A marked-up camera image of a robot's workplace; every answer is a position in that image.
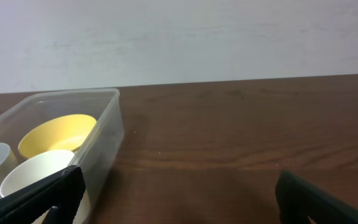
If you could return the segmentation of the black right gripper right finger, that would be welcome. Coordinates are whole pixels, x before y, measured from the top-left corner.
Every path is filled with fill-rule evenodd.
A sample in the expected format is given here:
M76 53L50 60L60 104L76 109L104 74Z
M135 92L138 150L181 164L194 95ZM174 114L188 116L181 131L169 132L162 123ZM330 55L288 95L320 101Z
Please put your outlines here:
M280 173L275 196L283 224L358 224L358 210L289 171Z

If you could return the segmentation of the white plastic cup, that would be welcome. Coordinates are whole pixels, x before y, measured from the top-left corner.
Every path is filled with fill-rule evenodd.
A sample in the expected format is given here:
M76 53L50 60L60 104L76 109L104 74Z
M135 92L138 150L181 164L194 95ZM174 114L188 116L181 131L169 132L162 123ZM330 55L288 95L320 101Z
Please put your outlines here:
M38 180L66 168L74 155L74 152L69 150L52 150L26 160L11 171L3 180L0 186L1 197L6 197ZM44 212L32 223L42 223L49 211L50 210ZM85 190L73 223L85 223L89 213L90 201L87 191Z

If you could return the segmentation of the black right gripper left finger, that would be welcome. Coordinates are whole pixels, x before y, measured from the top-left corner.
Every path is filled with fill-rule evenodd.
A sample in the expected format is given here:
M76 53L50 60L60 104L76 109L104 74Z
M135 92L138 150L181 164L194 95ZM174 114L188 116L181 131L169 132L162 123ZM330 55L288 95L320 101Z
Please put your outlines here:
M0 223L73 223L86 190L80 167L71 165L0 199Z

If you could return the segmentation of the yellow plastic bowl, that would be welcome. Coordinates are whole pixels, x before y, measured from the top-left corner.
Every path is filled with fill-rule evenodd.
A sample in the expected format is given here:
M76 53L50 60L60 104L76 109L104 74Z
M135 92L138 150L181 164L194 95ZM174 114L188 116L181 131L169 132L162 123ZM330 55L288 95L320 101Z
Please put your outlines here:
M19 142L19 154L30 159L41 153L64 149L76 151L85 142L97 120L87 114L69 114L42 123Z

